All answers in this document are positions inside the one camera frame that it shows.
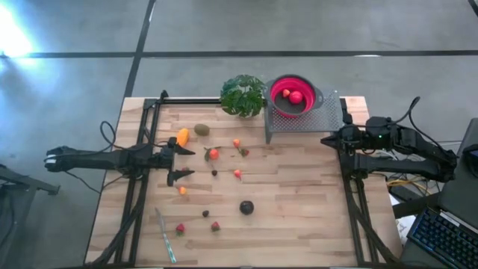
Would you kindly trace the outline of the grey laptop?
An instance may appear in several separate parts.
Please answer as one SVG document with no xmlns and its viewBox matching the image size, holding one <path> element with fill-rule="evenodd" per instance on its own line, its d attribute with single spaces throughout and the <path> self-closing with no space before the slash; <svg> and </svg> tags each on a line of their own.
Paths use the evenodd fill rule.
<svg viewBox="0 0 478 269">
<path fill-rule="evenodd" d="M 442 209 L 478 229 L 478 118 L 473 118 L 459 148 L 455 179 L 444 185 Z"/>
</svg>

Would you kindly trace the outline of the red collapsible colander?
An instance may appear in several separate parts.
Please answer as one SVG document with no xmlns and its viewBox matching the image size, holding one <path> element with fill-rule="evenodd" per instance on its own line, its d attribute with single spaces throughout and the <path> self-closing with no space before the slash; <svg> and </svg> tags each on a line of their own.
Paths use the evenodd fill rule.
<svg viewBox="0 0 478 269">
<path fill-rule="evenodd" d="M 302 100 L 297 105 L 283 96 L 283 91 L 299 92 Z M 308 79 L 300 75 L 282 75 L 266 83 L 263 91 L 267 104 L 276 109 L 284 117 L 296 118 L 310 111 L 320 108 L 324 102 L 321 90 L 315 87 Z"/>
</svg>

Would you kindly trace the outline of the black aluminium table frame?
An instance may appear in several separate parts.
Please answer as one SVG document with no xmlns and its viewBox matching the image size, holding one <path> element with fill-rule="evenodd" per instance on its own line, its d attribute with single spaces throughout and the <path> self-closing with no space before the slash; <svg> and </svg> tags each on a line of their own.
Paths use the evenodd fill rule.
<svg viewBox="0 0 478 269">
<path fill-rule="evenodd" d="M 210 127 L 209 136 L 192 135 L 187 148 L 195 155 L 176 158 L 177 168 L 195 173 L 174 187 L 167 186 L 165 171 L 150 173 L 140 234 L 127 234 L 123 265 L 170 266 L 155 208 L 179 267 L 356 265 L 338 157 L 320 143 L 319 133 L 276 133 L 266 144 L 262 116 L 243 120 L 223 112 L 217 101 L 177 97 L 161 105 L 156 138 L 198 123 Z M 205 148 L 211 147 L 220 147 L 219 158 L 206 161 Z M 186 187 L 185 195 L 180 187 Z M 240 212 L 244 200 L 255 206 L 250 215 Z M 219 231 L 211 231 L 214 222 Z M 176 235 L 180 223 L 183 236 Z"/>
</svg>

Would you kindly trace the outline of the backlit black keyboard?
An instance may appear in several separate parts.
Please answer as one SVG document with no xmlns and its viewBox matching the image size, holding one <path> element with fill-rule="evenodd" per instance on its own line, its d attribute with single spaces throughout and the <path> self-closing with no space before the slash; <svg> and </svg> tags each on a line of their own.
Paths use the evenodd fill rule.
<svg viewBox="0 0 478 269">
<path fill-rule="evenodd" d="M 452 214 L 425 208 L 407 238 L 452 269 L 478 269 L 478 229 Z"/>
</svg>

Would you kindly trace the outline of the grey perforated metal shelf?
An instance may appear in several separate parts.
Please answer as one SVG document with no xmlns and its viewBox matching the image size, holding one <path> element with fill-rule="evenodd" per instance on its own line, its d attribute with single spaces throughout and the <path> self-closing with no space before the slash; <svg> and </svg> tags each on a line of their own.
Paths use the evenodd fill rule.
<svg viewBox="0 0 478 269">
<path fill-rule="evenodd" d="M 336 90 L 326 90 L 319 108 L 295 118 L 281 115 L 267 101 L 264 123 L 266 144 L 270 144 L 273 133 L 278 132 L 336 132 L 344 125 L 341 99 Z"/>
</svg>

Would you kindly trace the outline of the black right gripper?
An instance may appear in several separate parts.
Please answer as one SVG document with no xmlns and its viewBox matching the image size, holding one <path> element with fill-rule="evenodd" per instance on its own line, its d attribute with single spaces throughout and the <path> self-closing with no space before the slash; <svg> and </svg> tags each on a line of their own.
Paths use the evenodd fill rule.
<svg viewBox="0 0 478 269">
<path fill-rule="evenodd" d="M 352 115 L 348 112 L 343 116 L 344 126 L 338 131 L 338 135 L 332 134 L 324 137 L 320 142 L 328 147 L 336 149 L 340 154 L 347 153 L 349 155 L 360 151 L 367 154 L 367 149 L 364 147 L 363 131 L 353 123 Z"/>
</svg>

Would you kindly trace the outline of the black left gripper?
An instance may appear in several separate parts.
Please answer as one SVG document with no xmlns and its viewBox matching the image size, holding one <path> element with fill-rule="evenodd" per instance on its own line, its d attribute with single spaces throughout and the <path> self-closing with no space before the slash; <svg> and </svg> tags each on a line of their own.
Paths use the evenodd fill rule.
<svg viewBox="0 0 478 269">
<path fill-rule="evenodd" d="M 176 138 L 170 137 L 164 145 L 158 145 L 159 152 L 153 154 L 153 167 L 156 169 L 165 169 L 167 173 L 167 186 L 172 187 L 174 185 L 174 155 L 195 155 L 195 152 L 185 149 L 184 147 L 176 144 Z M 175 178 L 180 179 L 184 176 L 189 176 L 195 173 L 194 170 L 176 170 Z"/>
</svg>

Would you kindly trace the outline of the green plant in white pot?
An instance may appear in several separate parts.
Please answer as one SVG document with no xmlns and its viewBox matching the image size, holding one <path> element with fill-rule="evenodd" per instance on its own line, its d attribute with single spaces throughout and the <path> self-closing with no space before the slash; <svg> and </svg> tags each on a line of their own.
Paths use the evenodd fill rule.
<svg viewBox="0 0 478 269">
<path fill-rule="evenodd" d="M 252 75 L 237 75 L 223 83 L 220 91 L 222 109 L 242 118 L 259 115 L 264 107 L 265 83 Z"/>
</svg>

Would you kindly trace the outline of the white paper sheet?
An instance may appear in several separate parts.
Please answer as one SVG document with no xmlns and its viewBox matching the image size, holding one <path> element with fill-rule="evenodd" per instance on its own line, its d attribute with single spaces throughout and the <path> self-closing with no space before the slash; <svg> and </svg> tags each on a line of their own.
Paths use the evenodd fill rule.
<svg viewBox="0 0 478 269">
<path fill-rule="evenodd" d="M 416 217 L 414 215 L 397 218 L 395 220 L 399 232 L 401 244 L 404 246 L 407 242 L 407 235 L 411 229 Z"/>
</svg>

